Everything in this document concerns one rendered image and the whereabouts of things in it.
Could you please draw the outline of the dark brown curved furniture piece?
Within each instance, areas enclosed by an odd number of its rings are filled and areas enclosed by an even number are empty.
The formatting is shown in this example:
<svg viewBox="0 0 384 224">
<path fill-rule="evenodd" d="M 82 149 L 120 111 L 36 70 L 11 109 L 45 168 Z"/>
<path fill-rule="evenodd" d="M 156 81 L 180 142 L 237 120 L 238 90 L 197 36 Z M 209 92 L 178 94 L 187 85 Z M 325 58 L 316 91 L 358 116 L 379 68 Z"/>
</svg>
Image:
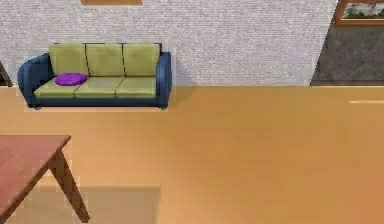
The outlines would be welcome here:
<svg viewBox="0 0 384 224">
<path fill-rule="evenodd" d="M 13 83 L 8 76 L 2 62 L 0 61 L 0 86 L 12 87 Z"/>
</svg>

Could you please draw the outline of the brown wooden table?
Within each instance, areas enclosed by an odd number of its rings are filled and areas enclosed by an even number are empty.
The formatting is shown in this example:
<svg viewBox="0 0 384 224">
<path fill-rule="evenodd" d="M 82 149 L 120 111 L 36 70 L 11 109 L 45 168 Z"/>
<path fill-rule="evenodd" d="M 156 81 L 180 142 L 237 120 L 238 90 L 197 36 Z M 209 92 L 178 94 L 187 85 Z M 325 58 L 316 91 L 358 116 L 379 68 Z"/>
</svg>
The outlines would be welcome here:
<svg viewBox="0 0 384 224">
<path fill-rule="evenodd" d="M 82 223 L 89 213 L 63 148 L 70 135 L 0 135 L 0 224 L 17 209 L 50 170 Z"/>
</svg>

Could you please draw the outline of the purple round cushion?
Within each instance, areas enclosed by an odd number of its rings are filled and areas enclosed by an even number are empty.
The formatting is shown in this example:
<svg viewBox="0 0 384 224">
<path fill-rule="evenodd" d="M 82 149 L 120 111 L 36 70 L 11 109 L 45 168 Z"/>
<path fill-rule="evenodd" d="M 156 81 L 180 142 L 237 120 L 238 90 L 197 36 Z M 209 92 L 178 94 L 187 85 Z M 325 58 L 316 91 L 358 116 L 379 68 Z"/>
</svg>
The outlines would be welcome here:
<svg viewBox="0 0 384 224">
<path fill-rule="evenodd" d="M 87 76 L 82 73 L 62 73 L 55 78 L 55 83 L 59 86 L 77 86 L 86 80 Z"/>
</svg>

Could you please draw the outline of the blue sofa with green cushions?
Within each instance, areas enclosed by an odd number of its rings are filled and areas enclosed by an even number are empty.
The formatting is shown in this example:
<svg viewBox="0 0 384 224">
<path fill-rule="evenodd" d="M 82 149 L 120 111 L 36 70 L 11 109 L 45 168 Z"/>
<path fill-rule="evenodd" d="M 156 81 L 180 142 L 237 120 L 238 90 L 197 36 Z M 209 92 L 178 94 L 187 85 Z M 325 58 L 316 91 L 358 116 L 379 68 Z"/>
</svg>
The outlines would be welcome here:
<svg viewBox="0 0 384 224">
<path fill-rule="evenodd" d="M 62 73 L 82 73 L 77 86 L 59 86 Z M 160 43 L 54 43 L 18 71 L 30 108 L 168 106 L 172 59 Z"/>
</svg>

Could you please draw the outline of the wooden framed wall picture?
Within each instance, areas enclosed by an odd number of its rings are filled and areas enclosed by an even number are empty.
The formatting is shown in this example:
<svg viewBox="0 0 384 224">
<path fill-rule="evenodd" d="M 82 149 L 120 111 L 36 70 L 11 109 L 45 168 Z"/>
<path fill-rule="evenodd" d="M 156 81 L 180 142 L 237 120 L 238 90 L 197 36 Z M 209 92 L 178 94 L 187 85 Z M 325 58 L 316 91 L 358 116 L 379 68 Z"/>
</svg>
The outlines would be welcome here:
<svg viewBox="0 0 384 224">
<path fill-rule="evenodd" d="M 80 0 L 87 6 L 140 6 L 142 0 Z"/>
</svg>

